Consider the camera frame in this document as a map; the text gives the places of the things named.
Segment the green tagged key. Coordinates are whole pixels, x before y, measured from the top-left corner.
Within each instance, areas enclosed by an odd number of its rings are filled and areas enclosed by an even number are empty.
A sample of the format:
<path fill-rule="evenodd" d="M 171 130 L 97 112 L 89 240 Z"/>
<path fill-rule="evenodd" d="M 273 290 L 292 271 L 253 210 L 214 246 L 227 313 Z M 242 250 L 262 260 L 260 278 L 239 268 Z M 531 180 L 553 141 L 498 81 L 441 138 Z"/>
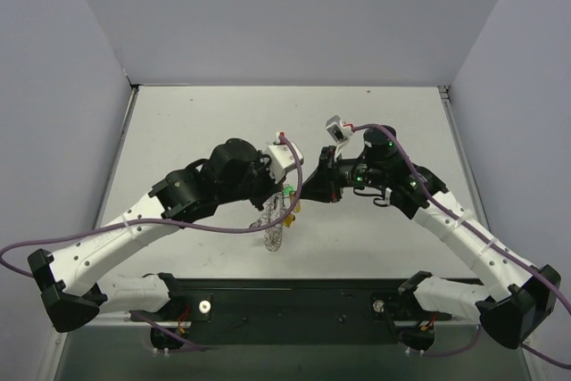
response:
<path fill-rule="evenodd" d="M 284 184 L 282 188 L 282 192 L 284 195 L 290 195 L 291 193 L 295 192 L 295 188 L 291 185 Z"/>

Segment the yellow tagged key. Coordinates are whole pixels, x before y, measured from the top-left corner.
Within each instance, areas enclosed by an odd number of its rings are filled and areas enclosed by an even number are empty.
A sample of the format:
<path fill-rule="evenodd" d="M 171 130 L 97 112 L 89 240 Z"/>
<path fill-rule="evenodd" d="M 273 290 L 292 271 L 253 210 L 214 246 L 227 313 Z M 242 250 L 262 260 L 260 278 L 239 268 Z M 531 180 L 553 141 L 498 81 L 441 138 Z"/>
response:
<path fill-rule="evenodd" d="M 297 203 L 294 206 L 294 209 L 286 216 L 286 218 L 284 219 L 284 221 L 282 222 L 282 224 L 286 227 L 286 228 L 290 228 L 292 226 L 292 224 L 295 222 L 296 220 L 296 215 L 301 211 L 301 204 Z"/>

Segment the silver round keyring disc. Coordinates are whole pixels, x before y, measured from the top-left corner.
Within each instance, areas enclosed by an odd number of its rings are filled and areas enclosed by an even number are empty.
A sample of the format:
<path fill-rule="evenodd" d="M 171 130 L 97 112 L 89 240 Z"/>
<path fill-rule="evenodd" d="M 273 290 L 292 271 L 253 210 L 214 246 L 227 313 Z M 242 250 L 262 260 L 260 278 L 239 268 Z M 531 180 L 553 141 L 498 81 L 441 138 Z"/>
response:
<path fill-rule="evenodd" d="M 280 218 L 288 208 L 283 194 L 275 194 L 264 203 L 264 210 L 261 216 L 255 220 L 250 227 L 260 227 Z M 277 252 L 282 244 L 284 224 L 280 223 L 271 228 L 263 230 L 264 246 L 269 252 Z"/>

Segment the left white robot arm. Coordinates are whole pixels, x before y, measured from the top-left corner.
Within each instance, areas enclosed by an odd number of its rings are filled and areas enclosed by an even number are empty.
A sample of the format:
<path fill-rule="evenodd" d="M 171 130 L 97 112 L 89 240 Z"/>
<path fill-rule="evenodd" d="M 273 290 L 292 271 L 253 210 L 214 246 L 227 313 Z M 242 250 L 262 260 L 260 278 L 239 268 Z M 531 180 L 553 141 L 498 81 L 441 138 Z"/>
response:
<path fill-rule="evenodd" d="M 177 317 L 183 298 L 170 275 L 113 277 L 111 270 L 154 241 L 213 216 L 222 204 L 248 201 L 262 210 L 294 167 L 284 141 L 260 151 L 230 138 L 209 158 L 168 173 L 102 231 L 58 251 L 34 251 L 28 264 L 55 330 L 73 331 L 104 312 Z"/>

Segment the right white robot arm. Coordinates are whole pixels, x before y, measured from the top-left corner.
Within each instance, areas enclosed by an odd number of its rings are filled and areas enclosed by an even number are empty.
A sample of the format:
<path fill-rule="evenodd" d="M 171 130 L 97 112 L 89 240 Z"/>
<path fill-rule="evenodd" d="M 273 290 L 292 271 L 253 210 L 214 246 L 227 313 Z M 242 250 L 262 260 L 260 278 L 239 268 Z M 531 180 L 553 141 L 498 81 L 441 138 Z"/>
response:
<path fill-rule="evenodd" d="M 398 209 L 444 243 L 476 275 L 477 286 L 420 271 L 399 289 L 424 312 L 477 322 L 498 344 L 517 349 L 554 310 L 560 274 L 518 256 L 464 208 L 431 170 L 413 163 L 388 126 L 363 130 L 364 147 L 344 159 L 355 128 L 339 120 L 326 126 L 334 144 L 321 150 L 302 199 L 337 203 L 345 188 L 376 189 L 379 205 Z"/>

